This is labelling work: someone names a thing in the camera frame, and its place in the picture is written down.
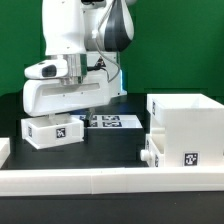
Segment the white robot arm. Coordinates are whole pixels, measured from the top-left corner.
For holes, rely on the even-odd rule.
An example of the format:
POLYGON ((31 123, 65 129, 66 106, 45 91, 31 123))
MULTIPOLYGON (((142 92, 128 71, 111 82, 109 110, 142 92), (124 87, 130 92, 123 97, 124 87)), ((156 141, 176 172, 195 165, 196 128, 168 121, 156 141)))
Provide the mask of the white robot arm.
POLYGON ((74 110, 106 105, 120 76, 117 54, 133 40, 136 0, 43 0, 47 59, 25 69, 23 107, 36 124, 62 124, 74 110))

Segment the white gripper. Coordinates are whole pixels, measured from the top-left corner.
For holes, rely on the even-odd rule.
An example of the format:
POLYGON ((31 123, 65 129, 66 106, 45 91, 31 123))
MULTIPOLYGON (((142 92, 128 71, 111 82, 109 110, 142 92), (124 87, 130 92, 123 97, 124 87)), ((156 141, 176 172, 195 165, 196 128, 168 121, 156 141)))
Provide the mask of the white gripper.
POLYGON ((24 111, 32 116, 48 115, 55 120, 55 113, 90 108, 86 112, 85 127, 90 127, 94 110, 91 107, 108 104, 109 83, 106 73, 90 72, 82 84, 63 85, 59 79, 29 80, 23 89, 24 111))

